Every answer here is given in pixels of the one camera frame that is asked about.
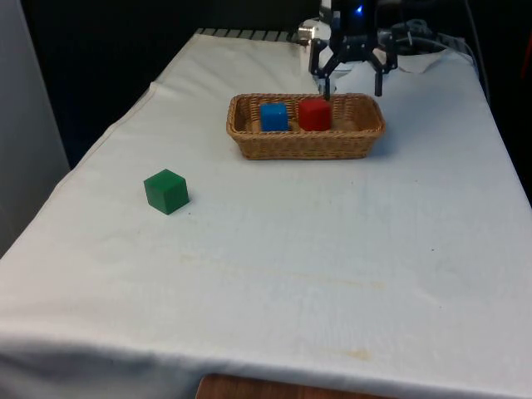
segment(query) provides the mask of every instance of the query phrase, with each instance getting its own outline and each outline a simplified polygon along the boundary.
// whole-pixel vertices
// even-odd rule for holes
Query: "green cube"
[[[189,203],[186,180],[165,169],[144,180],[148,204],[164,214],[171,214]]]

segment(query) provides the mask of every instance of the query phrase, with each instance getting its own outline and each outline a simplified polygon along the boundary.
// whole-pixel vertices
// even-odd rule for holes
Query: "wooden block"
[[[189,203],[186,181],[165,169],[144,181],[148,204],[164,214],[171,214]]]
[[[306,131],[329,131],[333,125],[331,105],[323,98],[299,102],[299,127]]]
[[[286,104],[262,104],[260,106],[262,131],[287,131],[288,109]]]

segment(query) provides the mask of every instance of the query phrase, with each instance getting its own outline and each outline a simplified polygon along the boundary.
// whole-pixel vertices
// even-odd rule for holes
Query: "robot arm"
[[[377,0],[322,0],[320,21],[331,28],[329,40],[311,41],[309,71],[325,80],[325,98],[331,95],[330,76],[341,62],[367,61],[375,70],[375,95],[382,95],[382,77],[397,68],[396,39],[391,31],[379,32],[376,26]],[[327,47],[332,56],[323,67],[319,55]],[[381,62],[373,53],[381,48],[387,55]]]

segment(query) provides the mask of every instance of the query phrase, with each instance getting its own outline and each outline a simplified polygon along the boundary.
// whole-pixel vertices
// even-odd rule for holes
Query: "gray wall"
[[[0,257],[67,171],[22,9],[0,0]]]

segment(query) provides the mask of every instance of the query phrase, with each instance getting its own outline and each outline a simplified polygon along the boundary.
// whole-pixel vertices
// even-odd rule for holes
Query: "white tablecloth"
[[[211,372],[532,397],[532,213],[473,68],[394,71],[365,160],[244,160],[230,98],[305,91],[291,45],[192,39],[0,262],[0,397],[186,398]],[[164,168],[192,199],[171,216],[142,184]]]

